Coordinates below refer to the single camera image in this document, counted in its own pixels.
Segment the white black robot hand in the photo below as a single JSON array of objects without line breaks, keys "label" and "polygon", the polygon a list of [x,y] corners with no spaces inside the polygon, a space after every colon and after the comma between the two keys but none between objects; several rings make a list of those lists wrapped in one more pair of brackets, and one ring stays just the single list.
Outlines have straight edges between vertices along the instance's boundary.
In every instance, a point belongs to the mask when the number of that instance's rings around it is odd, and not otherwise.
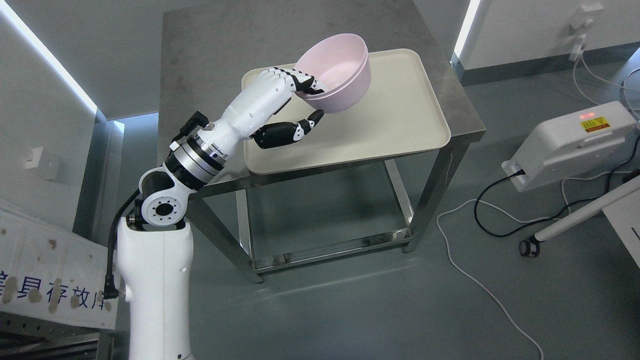
[{"label": "white black robot hand", "polygon": [[318,125],[323,110],[299,121],[268,124],[296,92],[318,95],[324,89],[313,75],[292,68],[270,67],[261,71],[231,101],[212,128],[197,132],[196,143],[210,158],[227,161],[238,143],[250,139],[263,150],[301,141]]}]

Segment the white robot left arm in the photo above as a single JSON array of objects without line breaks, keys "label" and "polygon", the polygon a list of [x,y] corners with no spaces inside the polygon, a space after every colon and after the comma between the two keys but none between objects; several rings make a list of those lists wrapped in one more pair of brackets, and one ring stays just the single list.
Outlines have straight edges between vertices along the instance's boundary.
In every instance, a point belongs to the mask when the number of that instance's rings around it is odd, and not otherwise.
[{"label": "white robot left arm", "polygon": [[193,360],[189,284],[194,259],[188,200],[211,182],[249,134],[228,116],[195,114],[179,130],[164,162],[142,174],[110,226],[103,297],[129,303],[131,360]]}]

